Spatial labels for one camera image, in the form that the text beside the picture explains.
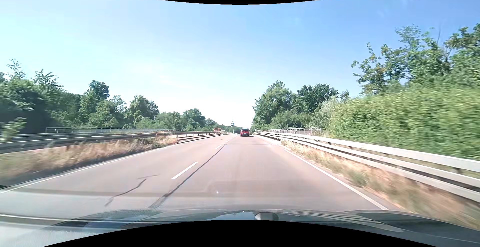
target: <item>road crack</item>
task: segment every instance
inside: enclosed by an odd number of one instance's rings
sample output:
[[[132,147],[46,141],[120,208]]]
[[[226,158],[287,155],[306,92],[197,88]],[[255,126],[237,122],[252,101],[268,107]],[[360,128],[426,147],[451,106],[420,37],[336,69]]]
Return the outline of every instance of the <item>road crack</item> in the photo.
[[[149,209],[158,209],[159,207],[161,207],[163,205],[163,203],[165,203],[165,201],[167,200],[167,198],[169,198],[169,196],[171,196],[176,190],[178,190],[178,188],[180,188],[180,186],[182,186],[185,182],[187,182],[188,179],[191,178],[191,176],[193,176],[198,170],[200,170],[200,168],[202,168],[204,165],[206,165],[212,158],[215,157],[215,155],[217,155],[222,149],[223,147],[225,146],[226,144],[223,144],[222,147],[218,150],[218,152],[216,152],[214,155],[212,155],[212,157],[210,157],[205,163],[203,163],[201,166],[199,166],[197,169],[195,169],[195,171],[193,171],[186,179],[183,180],[183,182],[181,182],[180,184],[177,185],[177,187],[175,187],[174,189],[172,189],[171,191],[169,191],[168,193],[166,193],[165,195],[163,195],[162,197],[160,197],[157,201],[153,202],[152,205],[150,205],[148,208]]]
[[[126,191],[126,192],[124,192],[124,193],[122,193],[122,194],[118,194],[118,195],[112,196],[111,198],[108,199],[108,202],[105,204],[104,207],[107,207],[108,205],[110,205],[110,203],[113,202],[113,200],[114,200],[116,197],[123,196],[124,194],[130,193],[131,191],[139,188],[139,187],[142,185],[142,183],[144,183],[146,180],[147,180],[147,179],[143,179],[143,180],[137,185],[137,187],[135,187],[135,188],[132,188],[132,189],[130,189],[130,190],[128,190],[128,191]]]

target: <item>white edge line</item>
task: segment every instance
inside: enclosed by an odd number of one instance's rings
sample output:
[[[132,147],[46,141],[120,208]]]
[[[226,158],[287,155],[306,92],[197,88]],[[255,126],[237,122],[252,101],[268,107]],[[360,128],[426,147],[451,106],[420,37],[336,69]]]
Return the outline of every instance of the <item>white edge line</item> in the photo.
[[[189,170],[190,168],[192,168],[192,166],[194,166],[195,164],[198,164],[198,162],[195,162],[193,164],[191,164],[189,167],[185,168],[184,170],[182,170],[182,172],[178,173],[177,175],[175,175],[175,177],[173,177],[172,179],[176,179],[178,178],[178,176],[182,175],[185,171]]]
[[[35,181],[35,182],[31,182],[31,183],[24,184],[24,185],[21,185],[21,186],[17,186],[17,187],[8,189],[8,190],[3,190],[3,191],[0,190],[0,194],[6,193],[6,192],[10,192],[10,191],[14,191],[14,190],[16,190],[16,189],[20,189],[20,188],[27,187],[27,186],[30,186],[30,185],[33,185],[33,184],[37,184],[37,183],[41,183],[41,182],[44,182],[44,181],[48,181],[48,180],[51,180],[51,179],[54,179],[54,178],[59,178],[59,177],[63,177],[63,176],[66,176],[66,175],[70,175],[70,174],[73,174],[73,173],[76,173],[76,172],[79,172],[79,171],[82,171],[82,170],[87,170],[87,169],[89,169],[89,168],[93,168],[93,167],[97,167],[97,166],[100,166],[100,165],[110,164],[110,163],[113,163],[113,162],[116,162],[116,161],[128,159],[128,158],[131,158],[131,157],[134,157],[134,156],[137,156],[137,155],[140,155],[140,154],[144,154],[144,153],[147,153],[147,152],[153,152],[153,151],[165,149],[165,148],[168,148],[168,147],[171,147],[171,146],[175,146],[175,145],[177,145],[177,144],[173,144],[173,145],[170,145],[170,146],[166,146],[166,147],[163,147],[163,148],[158,148],[158,149],[154,149],[154,150],[150,150],[150,151],[146,151],[146,152],[136,153],[136,154],[134,154],[134,155],[125,156],[125,157],[123,157],[123,158],[114,159],[114,160],[107,161],[107,162],[100,163],[100,164],[94,164],[94,165],[92,165],[92,166],[87,166],[87,167],[84,167],[84,168],[81,168],[81,169],[78,169],[78,170],[74,170],[74,171],[67,172],[67,173],[65,173],[65,174],[61,174],[61,175],[57,175],[57,176],[53,176],[53,177],[48,177],[48,178],[46,178],[46,179],[42,179],[42,180],[39,180],[39,181]]]
[[[368,196],[366,196],[366,195],[363,194],[362,192],[359,192],[358,190],[356,190],[355,188],[351,187],[350,185],[344,183],[343,181],[341,181],[341,180],[333,177],[332,175],[330,175],[330,174],[327,173],[326,171],[321,170],[320,168],[318,168],[318,167],[315,166],[314,164],[308,162],[307,160],[301,158],[301,157],[298,156],[297,154],[295,154],[295,153],[293,153],[293,152],[291,152],[291,151],[289,151],[289,150],[287,150],[287,149],[283,149],[283,150],[284,150],[285,152],[288,152],[288,153],[292,154],[293,156],[297,157],[298,159],[304,161],[305,163],[309,164],[310,166],[312,166],[312,167],[315,168],[316,170],[322,172],[323,174],[327,175],[328,177],[331,177],[332,179],[334,179],[335,181],[339,182],[341,185],[345,186],[346,188],[354,191],[357,195],[359,195],[359,196],[363,197],[364,199],[368,200],[368,201],[369,201],[370,203],[372,203],[373,205],[381,208],[381,209],[384,210],[384,211],[388,211],[388,209],[387,209],[386,207],[384,207],[383,205],[381,205],[381,204],[378,203],[377,201],[369,198]]]

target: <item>car hood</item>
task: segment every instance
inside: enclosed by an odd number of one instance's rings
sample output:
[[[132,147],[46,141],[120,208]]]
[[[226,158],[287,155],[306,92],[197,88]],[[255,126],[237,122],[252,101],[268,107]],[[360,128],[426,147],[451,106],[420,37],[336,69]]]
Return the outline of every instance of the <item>car hood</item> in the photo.
[[[34,217],[9,216],[10,222],[32,222]],[[381,235],[404,238],[433,246],[451,246],[452,242],[463,246],[480,243],[480,231],[457,226],[413,213],[364,210],[351,212],[326,212],[305,209],[289,209],[281,206],[227,206],[181,210],[132,209],[88,215],[73,220],[38,218],[37,229],[11,241],[12,246],[46,246],[75,238],[118,231],[128,228],[171,224],[178,222],[214,220],[269,220],[301,222],[344,227]],[[46,238],[42,243],[39,238]]]

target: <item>grass verge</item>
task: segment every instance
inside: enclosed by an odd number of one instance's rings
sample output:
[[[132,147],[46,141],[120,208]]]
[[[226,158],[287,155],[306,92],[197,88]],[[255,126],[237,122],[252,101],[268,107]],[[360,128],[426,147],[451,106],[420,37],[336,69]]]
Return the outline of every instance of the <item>grass verge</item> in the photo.
[[[475,201],[289,140],[282,145],[405,211],[480,230],[480,204]]]
[[[3,153],[0,188],[175,143],[175,138],[160,137]]]

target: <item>bridge railing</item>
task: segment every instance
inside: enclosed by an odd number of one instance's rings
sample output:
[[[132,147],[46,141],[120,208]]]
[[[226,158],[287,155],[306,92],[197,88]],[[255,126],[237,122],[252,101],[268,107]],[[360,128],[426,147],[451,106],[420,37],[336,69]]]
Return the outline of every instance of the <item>bridge railing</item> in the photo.
[[[479,161],[284,130],[259,130],[255,134],[303,144],[480,202]]]
[[[80,143],[98,143],[98,142],[107,142],[114,140],[128,140],[128,139],[141,139],[141,138],[152,138],[152,137],[175,137],[180,138],[181,140],[185,139],[196,139],[196,137],[201,136],[205,138],[207,136],[216,136],[221,135],[219,132],[200,132],[200,131],[170,131],[170,132],[154,132],[154,133],[140,133],[140,134],[101,134],[98,135],[81,135],[81,137],[63,137],[63,138],[50,138],[43,136],[41,139],[38,137],[28,140],[29,138],[22,141],[12,141],[12,142],[3,142],[0,143],[0,153],[7,152],[22,152],[28,150],[37,150],[43,148],[52,148],[60,146],[70,146],[77,145]]]

